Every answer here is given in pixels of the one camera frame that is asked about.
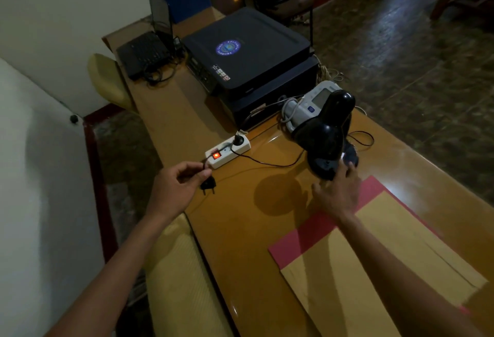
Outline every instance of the laptop screen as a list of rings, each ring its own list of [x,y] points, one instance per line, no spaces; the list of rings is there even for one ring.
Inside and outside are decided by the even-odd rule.
[[[149,0],[149,5],[155,31],[169,34],[173,38],[168,3],[165,0]]]

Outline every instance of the circular emblem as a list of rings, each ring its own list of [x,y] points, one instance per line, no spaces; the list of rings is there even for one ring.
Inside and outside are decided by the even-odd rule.
[[[221,42],[216,47],[216,53],[218,55],[232,55],[240,50],[240,42],[230,39],[228,41]]]

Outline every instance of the white power strip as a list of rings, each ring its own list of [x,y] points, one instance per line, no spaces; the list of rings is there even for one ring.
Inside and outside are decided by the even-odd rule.
[[[210,164],[213,169],[217,169],[223,164],[228,163],[230,160],[235,159],[238,155],[234,154],[237,152],[239,154],[243,154],[247,150],[250,150],[250,142],[247,137],[243,134],[239,134],[244,138],[244,143],[240,146],[231,145],[235,136],[227,139],[224,142],[221,142],[219,145],[213,147],[212,149],[206,151],[205,157],[207,159],[207,164]]]

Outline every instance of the lamp base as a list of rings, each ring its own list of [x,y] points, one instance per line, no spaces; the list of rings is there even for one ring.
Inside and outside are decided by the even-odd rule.
[[[349,162],[352,162],[355,167],[359,165],[359,157],[357,156],[357,151],[354,145],[345,140],[343,144],[343,162],[348,166]],[[336,174],[338,168],[337,160],[325,160],[320,158],[315,158],[311,156],[311,153],[307,153],[307,162],[309,163],[310,169],[319,178],[324,180],[332,180]]]

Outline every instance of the desk lamp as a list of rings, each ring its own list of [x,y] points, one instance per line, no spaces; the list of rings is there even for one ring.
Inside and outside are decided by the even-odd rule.
[[[359,158],[355,147],[346,140],[355,97],[347,91],[332,92],[319,115],[306,120],[292,132],[296,143],[307,151],[307,162],[320,178],[332,180],[342,157],[355,167]]]

